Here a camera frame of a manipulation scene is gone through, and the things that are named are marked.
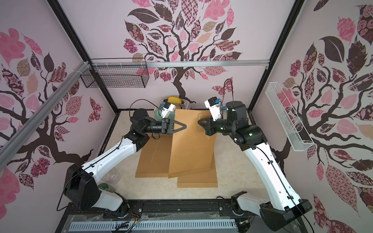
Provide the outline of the brown file bag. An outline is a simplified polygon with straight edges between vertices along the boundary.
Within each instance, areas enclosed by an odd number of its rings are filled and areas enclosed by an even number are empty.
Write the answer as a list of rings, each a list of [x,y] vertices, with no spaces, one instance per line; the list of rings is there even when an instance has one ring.
[[[173,136],[150,137],[141,149],[136,178],[163,178],[169,175]]]
[[[178,188],[217,188],[218,179],[213,154],[210,170],[202,173],[180,176],[177,181]]]
[[[198,121],[211,117],[208,110],[175,111],[175,121],[187,127],[173,134],[169,178],[207,172],[213,158],[216,135],[207,136]]]

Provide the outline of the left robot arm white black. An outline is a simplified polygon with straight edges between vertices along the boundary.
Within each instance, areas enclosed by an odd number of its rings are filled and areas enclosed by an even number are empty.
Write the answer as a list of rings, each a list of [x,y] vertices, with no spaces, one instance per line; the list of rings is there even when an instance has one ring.
[[[115,192],[98,188],[97,183],[116,165],[142,149],[149,135],[172,135],[186,129],[186,125],[173,119],[157,121],[146,110],[138,109],[130,117],[130,131],[119,143],[97,158],[68,168],[62,194],[80,210],[101,208],[123,217],[128,213],[127,199]]]

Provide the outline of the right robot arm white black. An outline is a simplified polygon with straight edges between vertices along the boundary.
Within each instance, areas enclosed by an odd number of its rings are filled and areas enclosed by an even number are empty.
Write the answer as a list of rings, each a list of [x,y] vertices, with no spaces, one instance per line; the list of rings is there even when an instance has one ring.
[[[220,111],[218,98],[206,100],[205,107],[211,116],[198,121],[205,134],[230,136],[253,163],[269,195],[269,201],[265,201],[241,192],[232,197],[239,210],[260,216],[272,231],[278,231],[312,210],[309,200],[302,199],[287,181],[262,130],[249,123],[246,106],[242,102],[228,102],[225,106],[226,118]]]

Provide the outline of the mint green toaster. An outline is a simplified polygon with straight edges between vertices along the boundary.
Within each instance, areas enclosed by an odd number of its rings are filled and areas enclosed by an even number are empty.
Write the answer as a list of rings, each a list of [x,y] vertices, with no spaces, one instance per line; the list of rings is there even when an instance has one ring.
[[[155,112],[154,112],[154,118],[155,118],[155,120],[160,121],[165,116],[166,111],[167,111],[166,108],[164,107],[165,104],[166,104],[166,102],[162,102],[159,105],[159,108],[157,108],[155,110]]]

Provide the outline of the aluminium rail back wall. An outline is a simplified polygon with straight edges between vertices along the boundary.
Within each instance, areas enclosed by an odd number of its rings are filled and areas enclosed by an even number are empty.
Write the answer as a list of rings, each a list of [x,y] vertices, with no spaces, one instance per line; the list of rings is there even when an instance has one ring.
[[[242,67],[242,66],[268,66],[269,60],[232,60],[232,61],[174,61],[174,62],[107,62],[93,63],[92,66],[140,66],[148,68],[172,67]]]

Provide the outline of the aluminium rail wall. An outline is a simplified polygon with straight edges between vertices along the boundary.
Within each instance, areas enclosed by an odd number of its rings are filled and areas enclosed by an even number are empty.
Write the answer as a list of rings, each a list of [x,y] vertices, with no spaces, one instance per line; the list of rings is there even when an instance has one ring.
[[[7,166],[10,160],[26,143],[28,138],[41,125],[42,121],[52,112],[55,106],[59,103],[63,96],[70,90],[71,87],[80,78],[80,75],[88,69],[88,62],[82,62],[68,76],[55,92],[41,105],[41,107],[26,121],[22,128],[15,133],[13,137],[1,149],[1,170]]]
[[[140,66],[148,68],[172,67],[242,67],[242,66],[268,66],[269,60],[232,60],[232,61],[174,61],[174,62],[107,62],[93,63],[92,66]]]

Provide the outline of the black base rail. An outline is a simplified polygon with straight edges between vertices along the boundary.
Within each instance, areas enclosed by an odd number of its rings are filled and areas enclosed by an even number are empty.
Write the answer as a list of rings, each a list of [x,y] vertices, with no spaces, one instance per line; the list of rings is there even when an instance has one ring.
[[[124,217],[116,217],[107,210],[92,208],[79,210],[68,207],[57,226],[57,233],[68,233],[72,222],[90,221],[125,221],[135,223],[144,220],[196,220],[196,219],[233,219],[237,229],[215,230],[166,230],[166,231],[127,231],[115,230],[114,233],[253,233],[272,232],[262,218],[246,211],[236,212],[230,199],[201,200],[129,200],[129,213]]]

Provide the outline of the aluminium rail left wall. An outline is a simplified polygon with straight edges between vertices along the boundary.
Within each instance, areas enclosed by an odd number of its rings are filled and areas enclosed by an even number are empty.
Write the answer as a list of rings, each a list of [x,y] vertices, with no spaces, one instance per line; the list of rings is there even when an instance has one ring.
[[[71,87],[80,78],[80,75],[88,69],[88,62],[82,62],[68,76],[55,92],[41,105],[41,107],[26,121],[22,128],[15,133],[13,137],[1,149],[1,170],[7,166],[10,160],[26,143],[28,138],[41,125],[42,121],[52,112],[55,106],[59,103],[63,96],[70,90]]]

